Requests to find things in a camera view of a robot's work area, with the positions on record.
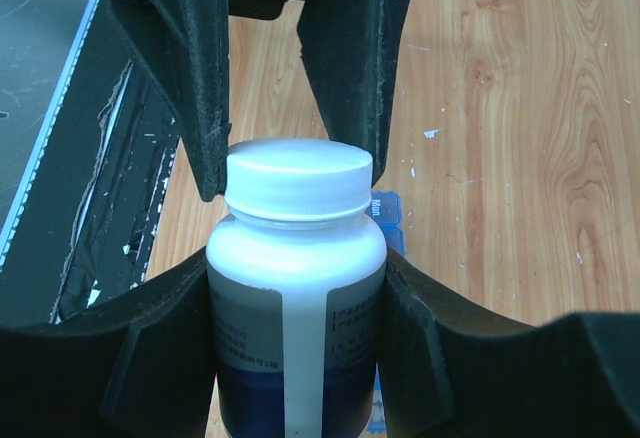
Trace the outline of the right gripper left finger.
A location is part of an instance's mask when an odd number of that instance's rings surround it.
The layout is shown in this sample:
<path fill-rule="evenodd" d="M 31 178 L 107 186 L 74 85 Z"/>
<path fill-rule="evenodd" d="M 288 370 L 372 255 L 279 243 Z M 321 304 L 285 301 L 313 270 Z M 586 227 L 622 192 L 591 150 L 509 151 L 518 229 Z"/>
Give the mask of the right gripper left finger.
<path fill-rule="evenodd" d="M 1 329 L 4 437 L 202 437 L 216 364 L 204 250 L 57 325 Z"/>

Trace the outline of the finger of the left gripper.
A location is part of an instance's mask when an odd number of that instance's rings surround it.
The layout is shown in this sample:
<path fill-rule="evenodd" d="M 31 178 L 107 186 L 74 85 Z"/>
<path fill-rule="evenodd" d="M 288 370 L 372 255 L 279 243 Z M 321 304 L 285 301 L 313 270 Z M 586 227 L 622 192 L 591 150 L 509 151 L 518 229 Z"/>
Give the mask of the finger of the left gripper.
<path fill-rule="evenodd" d="M 229 0 L 109 0 L 136 63 L 174 117 L 201 199 L 223 193 L 229 121 Z"/>
<path fill-rule="evenodd" d="M 411 0 L 304 0 L 301 58 L 330 139 L 386 168 L 402 30 Z"/>

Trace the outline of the white pill bottle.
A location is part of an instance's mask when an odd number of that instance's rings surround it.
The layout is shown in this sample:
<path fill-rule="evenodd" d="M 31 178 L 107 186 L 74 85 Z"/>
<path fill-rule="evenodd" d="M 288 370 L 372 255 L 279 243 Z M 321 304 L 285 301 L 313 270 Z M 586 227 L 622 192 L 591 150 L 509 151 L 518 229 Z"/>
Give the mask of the white pill bottle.
<path fill-rule="evenodd" d="M 207 246 L 221 419 L 232 437 L 356 437 L 374 397 L 387 245 L 355 146 L 255 139 L 226 160 Z"/>

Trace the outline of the blue weekly pill organizer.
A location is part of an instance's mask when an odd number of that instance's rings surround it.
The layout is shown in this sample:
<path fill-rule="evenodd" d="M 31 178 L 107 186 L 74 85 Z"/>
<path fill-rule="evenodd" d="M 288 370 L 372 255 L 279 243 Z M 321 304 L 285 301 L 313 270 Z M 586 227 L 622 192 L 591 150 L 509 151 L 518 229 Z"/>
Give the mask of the blue weekly pill organizer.
<path fill-rule="evenodd" d="M 392 248 L 402 256 L 405 256 L 406 243 L 404 232 L 401 229 L 403 212 L 400 196 L 394 191 L 375 191 L 372 194 L 372 201 L 367 214 L 381 228 L 386 241 Z M 372 411 L 366 432 L 374 436 L 386 433 L 379 369 L 376 369 Z"/>

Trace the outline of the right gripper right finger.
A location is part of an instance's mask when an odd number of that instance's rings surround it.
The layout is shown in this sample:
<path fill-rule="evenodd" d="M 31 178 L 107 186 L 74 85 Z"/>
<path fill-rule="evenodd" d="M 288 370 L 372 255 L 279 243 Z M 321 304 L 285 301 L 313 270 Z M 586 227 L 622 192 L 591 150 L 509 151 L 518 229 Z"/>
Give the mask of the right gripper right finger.
<path fill-rule="evenodd" d="M 391 437 L 635 437 L 639 317 L 531 326 L 387 258 L 379 376 Z"/>

